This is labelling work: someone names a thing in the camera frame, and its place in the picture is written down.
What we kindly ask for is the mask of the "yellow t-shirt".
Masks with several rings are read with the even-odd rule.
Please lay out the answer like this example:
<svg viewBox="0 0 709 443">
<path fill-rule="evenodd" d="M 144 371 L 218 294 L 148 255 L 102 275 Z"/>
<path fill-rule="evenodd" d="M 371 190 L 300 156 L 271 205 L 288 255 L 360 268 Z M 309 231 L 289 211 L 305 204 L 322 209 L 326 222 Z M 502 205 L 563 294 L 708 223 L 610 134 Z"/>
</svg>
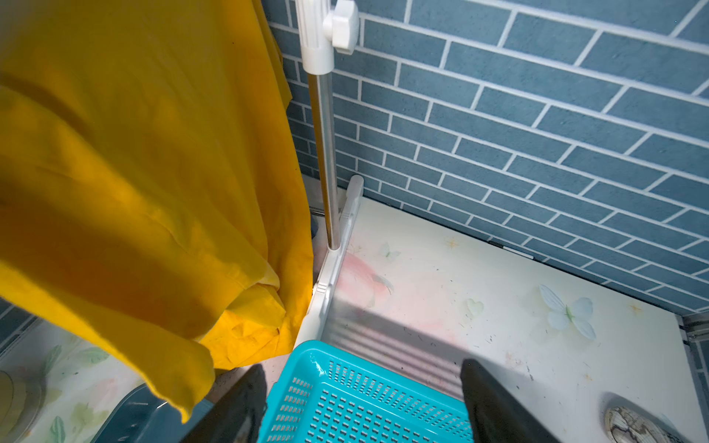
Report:
<svg viewBox="0 0 709 443">
<path fill-rule="evenodd" d="M 310 302 L 291 92 L 258 1 L 1 5 L 1 295 L 188 418 Z"/>
</svg>

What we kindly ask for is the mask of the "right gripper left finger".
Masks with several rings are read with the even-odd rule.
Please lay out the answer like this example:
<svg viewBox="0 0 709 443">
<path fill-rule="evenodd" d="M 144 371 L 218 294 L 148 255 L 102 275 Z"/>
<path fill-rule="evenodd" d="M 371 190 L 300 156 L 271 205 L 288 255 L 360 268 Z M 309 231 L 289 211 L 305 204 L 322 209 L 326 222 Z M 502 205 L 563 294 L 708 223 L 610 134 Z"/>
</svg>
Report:
<svg viewBox="0 0 709 443">
<path fill-rule="evenodd" d="M 253 365 L 181 443 L 257 442 L 266 400 L 265 372 L 261 364 Z"/>
</svg>

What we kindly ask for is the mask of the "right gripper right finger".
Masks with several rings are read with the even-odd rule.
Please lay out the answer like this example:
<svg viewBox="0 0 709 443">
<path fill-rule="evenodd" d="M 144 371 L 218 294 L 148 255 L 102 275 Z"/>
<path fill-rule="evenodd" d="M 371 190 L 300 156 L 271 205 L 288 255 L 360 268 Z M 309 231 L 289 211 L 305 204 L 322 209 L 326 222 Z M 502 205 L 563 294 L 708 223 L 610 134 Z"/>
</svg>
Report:
<svg viewBox="0 0 709 443">
<path fill-rule="evenodd" d="M 474 442 L 559 442 L 476 359 L 460 378 Z"/>
</svg>

